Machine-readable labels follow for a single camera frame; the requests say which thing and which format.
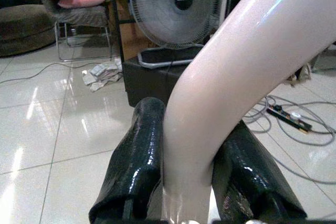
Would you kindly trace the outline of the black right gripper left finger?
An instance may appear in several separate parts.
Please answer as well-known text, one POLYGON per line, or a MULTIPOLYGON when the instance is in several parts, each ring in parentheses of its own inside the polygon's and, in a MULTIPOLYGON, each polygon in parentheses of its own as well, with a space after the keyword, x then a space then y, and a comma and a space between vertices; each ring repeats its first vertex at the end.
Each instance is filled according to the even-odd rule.
POLYGON ((110 158, 90 223, 161 221, 164 103, 142 99, 110 158))

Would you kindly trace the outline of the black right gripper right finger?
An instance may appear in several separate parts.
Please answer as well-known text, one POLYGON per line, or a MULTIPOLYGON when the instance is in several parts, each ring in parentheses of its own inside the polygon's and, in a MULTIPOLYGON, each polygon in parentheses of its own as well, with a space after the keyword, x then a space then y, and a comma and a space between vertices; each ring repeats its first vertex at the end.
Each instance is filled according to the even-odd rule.
POLYGON ((271 154, 244 121, 215 155, 212 187, 222 221, 307 217, 271 154))

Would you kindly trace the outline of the white plastic broom handle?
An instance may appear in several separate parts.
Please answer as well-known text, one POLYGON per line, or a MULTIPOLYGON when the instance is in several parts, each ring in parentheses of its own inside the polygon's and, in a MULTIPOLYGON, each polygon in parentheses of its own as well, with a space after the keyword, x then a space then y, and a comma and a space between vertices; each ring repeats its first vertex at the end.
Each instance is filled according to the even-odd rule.
POLYGON ((207 221, 213 159, 242 117, 336 41, 336 0, 241 0, 179 77, 163 122, 163 213, 207 221))

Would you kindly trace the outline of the grey floor fan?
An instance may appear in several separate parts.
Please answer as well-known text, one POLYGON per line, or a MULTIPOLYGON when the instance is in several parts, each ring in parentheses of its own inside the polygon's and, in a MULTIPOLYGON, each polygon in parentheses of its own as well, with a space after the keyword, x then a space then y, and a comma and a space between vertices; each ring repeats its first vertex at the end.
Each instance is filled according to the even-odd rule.
POLYGON ((142 67, 187 65, 219 21, 220 0, 130 0, 134 19, 155 44, 138 53, 142 67))

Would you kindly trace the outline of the black power strip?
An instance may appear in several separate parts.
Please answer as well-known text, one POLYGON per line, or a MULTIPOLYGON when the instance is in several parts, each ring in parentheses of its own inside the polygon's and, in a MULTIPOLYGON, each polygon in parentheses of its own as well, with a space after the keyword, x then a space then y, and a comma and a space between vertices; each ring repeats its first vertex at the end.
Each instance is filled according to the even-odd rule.
POLYGON ((282 108, 282 105, 270 105, 266 109, 266 112, 305 133, 308 133, 312 130, 311 124, 304 122, 301 119, 301 116, 294 116, 293 114, 286 112, 282 108))

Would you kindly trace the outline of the black box stool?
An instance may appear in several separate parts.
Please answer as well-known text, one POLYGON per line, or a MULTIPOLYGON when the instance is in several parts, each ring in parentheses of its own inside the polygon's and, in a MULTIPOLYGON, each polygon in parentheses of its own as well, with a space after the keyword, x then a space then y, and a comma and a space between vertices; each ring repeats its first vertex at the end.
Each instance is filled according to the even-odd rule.
POLYGON ((191 60, 199 53, 201 47, 185 49, 148 49, 140 52, 123 63, 123 77, 129 105, 146 98, 155 97, 167 104, 170 94, 179 77, 188 64, 180 62, 191 60))

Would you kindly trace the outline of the crumpled grey cloth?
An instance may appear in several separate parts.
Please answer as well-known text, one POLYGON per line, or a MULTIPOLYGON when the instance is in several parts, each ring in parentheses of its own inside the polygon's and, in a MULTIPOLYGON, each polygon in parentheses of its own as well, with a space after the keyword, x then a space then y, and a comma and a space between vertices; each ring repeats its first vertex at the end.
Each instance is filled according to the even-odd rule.
POLYGON ((122 63, 119 59, 100 63, 82 72, 82 79, 91 92, 103 88, 108 82, 118 82, 122 78, 122 63))

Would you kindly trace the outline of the dark brown sofa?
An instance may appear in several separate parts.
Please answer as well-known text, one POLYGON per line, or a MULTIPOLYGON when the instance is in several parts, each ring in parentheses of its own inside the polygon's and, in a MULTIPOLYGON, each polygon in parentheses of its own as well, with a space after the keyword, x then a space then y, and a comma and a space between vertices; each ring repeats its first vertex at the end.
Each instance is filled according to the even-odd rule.
POLYGON ((0 57, 55 42, 54 22, 41 0, 0 0, 0 57))

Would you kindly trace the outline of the black frame table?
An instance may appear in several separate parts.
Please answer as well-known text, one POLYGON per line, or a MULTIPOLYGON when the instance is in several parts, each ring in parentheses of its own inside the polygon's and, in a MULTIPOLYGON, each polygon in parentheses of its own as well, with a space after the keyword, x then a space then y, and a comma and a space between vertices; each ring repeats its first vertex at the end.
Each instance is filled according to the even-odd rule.
POLYGON ((142 49, 150 45, 150 42, 136 24, 130 11, 129 0, 110 1, 109 17, 115 28, 121 60, 134 60, 142 49))

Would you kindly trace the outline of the metal frame chair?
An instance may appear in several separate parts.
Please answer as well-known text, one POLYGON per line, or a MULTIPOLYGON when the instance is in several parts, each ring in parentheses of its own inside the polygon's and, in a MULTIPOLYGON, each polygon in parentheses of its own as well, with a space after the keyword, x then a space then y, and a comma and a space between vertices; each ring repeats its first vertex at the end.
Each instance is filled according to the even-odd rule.
POLYGON ((59 0, 41 0, 46 11, 54 20, 54 31, 56 39, 56 50, 59 60, 69 62, 69 59, 63 59, 59 50, 59 24, 64 24, 65 41, 68 42, 67 25, 74 27, 99 27, 105 31, 107 44, 109 47, 109 58, 112 58, 112 47, 110 41, 109 20, 107 17, 106 8, 101 4, 94 7, 65 9, 58 6, 59 0))

